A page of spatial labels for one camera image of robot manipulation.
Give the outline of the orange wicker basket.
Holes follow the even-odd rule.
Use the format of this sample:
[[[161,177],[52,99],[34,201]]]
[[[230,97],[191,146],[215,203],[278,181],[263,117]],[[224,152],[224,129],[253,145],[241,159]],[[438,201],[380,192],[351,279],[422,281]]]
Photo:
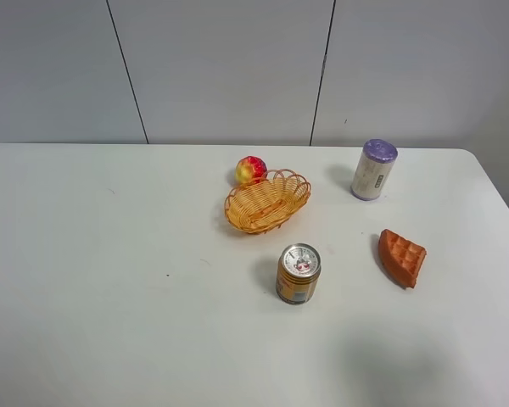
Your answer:
[[[237,230],[267,233],[287,222],[308,202],[311,184],[292,170],[268,170],[234,187],[224,201],[224,215]]]

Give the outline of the brown waffle slice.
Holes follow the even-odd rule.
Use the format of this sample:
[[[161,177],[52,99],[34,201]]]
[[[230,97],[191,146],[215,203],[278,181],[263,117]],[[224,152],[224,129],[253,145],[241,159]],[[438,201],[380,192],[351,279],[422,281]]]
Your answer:
[[[414,288],[427,251],[399,234],[385,229],[378,239],[378,256],[384,270],[400,287]]]

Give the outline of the red yellow toy apple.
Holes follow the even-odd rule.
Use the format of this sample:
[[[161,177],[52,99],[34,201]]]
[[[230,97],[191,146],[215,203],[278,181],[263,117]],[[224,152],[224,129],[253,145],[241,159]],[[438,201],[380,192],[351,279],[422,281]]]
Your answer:
[[[247,156],[238,161],[235,169],[235,179],[240,185],[251,182],[258,183],[266,177],[266,173],[266,163],[261,158]]]

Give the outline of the gold drink can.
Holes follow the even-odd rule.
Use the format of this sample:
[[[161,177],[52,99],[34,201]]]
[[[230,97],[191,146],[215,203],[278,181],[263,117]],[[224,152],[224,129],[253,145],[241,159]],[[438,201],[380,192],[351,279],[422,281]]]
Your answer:
[[[287,246],[277,263],[276,292],[288,304],[305,304],[312,298],[322,271],[319,253],[306,243]]]

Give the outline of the purple white cylinder roll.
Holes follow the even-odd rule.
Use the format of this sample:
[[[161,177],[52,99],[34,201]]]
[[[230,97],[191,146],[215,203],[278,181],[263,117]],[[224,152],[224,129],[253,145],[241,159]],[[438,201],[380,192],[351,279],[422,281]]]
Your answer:
[[[397,157],[393,144],[382,139],[366,141],[350,187],[352,194],[364,201],[379,198]]]

